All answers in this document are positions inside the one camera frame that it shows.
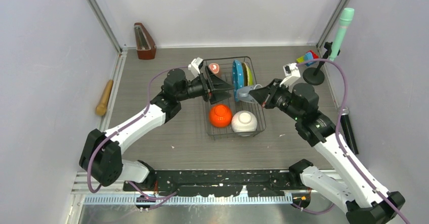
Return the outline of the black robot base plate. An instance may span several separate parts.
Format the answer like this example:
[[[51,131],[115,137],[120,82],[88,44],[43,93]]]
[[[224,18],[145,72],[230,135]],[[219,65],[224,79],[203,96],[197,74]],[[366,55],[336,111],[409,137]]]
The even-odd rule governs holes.
[[[124,191],[136,189],[162,197],[235,197],[243,191],[250,197],[276,197],[286,191],[310,191],[297,174],[281,169],[151,170],[142,183],[123,181]]]

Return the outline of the blue plate with bamboo mat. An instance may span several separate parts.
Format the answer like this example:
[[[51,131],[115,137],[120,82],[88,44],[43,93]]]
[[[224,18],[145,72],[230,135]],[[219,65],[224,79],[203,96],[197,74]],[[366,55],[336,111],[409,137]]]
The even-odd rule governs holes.
[[[235,102],[238,102],[235,93],[238,89],[241,87],[244,87],[244,73],[243,73],[243,67],[240,61],[234,60],[232,63],[232,80],[233,80],[233,86],[234,86],[234,100]]]

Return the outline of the orange plastic bowl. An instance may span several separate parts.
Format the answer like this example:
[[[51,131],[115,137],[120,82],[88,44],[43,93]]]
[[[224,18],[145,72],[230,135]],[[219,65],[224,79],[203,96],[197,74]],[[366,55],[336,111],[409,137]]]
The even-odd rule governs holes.
[[[231,109],[225,104],[217,104],[211,107],[208,116],[210,124],[218,128],[230,125],[233,117]]]

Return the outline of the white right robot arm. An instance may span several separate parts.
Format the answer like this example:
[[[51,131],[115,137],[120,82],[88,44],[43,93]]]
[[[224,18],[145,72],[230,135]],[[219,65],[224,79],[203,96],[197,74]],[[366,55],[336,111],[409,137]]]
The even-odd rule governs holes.
[[[342,182],[327,176],[302,159],[289,167],[289,183],[309,187],[340,208],[349,223],[388,223],[399,214],[405,198],[389,191],[365,168],[347,146],[335,124],[318,109],[319,96],[312,85],[298,83],[293,89],[279,79],[252,89],[249,95],[263,108],[278,108],[295,120],[299,136],[336,170]]]

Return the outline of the white bowl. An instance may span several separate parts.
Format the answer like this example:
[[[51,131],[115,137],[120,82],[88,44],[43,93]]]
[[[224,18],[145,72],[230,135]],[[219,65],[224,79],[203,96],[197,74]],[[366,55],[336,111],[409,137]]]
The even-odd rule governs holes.
[[[239,111],[234,114],[231,120],[232,131],[239,136],[248,137],[256,131],[258,121],[256,116],[249,111]]]

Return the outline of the lime green plate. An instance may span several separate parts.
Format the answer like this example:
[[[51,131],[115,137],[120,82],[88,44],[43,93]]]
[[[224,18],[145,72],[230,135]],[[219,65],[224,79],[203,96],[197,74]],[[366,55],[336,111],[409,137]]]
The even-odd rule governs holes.
[[[251,67],[249,64],[247,64],[247,77],[248,77],[248,79],[247,79],[248,85],[254,85],[253,74],[252,74],[252,70],[251,70]]]

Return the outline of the grey mug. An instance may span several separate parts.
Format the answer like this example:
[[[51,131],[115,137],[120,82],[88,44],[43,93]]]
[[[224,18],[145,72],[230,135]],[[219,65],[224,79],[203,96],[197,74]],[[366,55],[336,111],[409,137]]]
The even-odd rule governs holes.
[[[254,99],[253,96],[250,95],[250,91],[259,88],[262,88],[260,84],[244,86],[236,91],[235,96],[239,101],[257,104],[258,102]]]

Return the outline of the round woven bamboo mat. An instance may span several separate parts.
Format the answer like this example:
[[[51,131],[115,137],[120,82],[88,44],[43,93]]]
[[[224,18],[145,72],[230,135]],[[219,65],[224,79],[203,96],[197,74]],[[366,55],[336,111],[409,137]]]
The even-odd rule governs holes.
[[[244,84],[245,84],[245,86],[248,86],[248,82],[247,82],[247,79],[248,79],[248,77],[247,77],[247,63],[245,63],[245,62],[243,62],[243,63],[241,63],[242,64],[242,67],[243,67],[243,73],[244,73]]]

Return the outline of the pink floral mug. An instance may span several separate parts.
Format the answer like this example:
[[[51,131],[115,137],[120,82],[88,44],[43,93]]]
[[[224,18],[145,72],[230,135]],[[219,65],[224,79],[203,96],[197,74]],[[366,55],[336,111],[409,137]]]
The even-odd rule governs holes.
[[[221,77],[222,76],[222,69],[221,69],[221,67],[220,67],[219,64],[217,64],[217,63],[210,63],[208,65],[208,67],[209,67],[210,71],[214,75],[216,75],[217,77]]]

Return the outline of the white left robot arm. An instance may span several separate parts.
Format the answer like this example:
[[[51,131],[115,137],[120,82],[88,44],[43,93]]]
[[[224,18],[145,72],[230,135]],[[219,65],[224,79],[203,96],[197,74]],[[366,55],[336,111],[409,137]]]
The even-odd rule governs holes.
[[[161,91],[147,103],[142,111],[122,124],[101,131],[92,130],[86,139],[79,165],[87,173],[87,185],[92,193],[92,180],[99,187],[116,181],[136,183],[144,191],[154,187],[152,168],[143,161],[124,160],[123,153],[138,139],[173,119],[181,110],[181,102],[201,97],[205,102],[218,103],[231,97],[232,84],[213,74],[207,66],[188,80],[182,68],[166,71]]]

